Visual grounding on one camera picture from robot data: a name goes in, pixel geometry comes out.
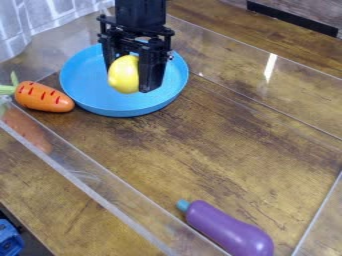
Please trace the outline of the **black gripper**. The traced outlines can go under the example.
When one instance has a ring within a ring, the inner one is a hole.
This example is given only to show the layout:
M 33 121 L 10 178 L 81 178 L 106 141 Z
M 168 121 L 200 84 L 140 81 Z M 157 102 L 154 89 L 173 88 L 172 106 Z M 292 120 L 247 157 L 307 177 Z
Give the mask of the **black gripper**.
M 146 37 L 138 49 L 138 91 L 148 93 L 161 86 L 165 65 L 169 60 L 170 38 L 174 32 L 165 27 L 165 0 L 114 0 L 114 14 L 101 14 L 97 34 L 101 43 L 105 69 L 129 51 L 124 39 Z

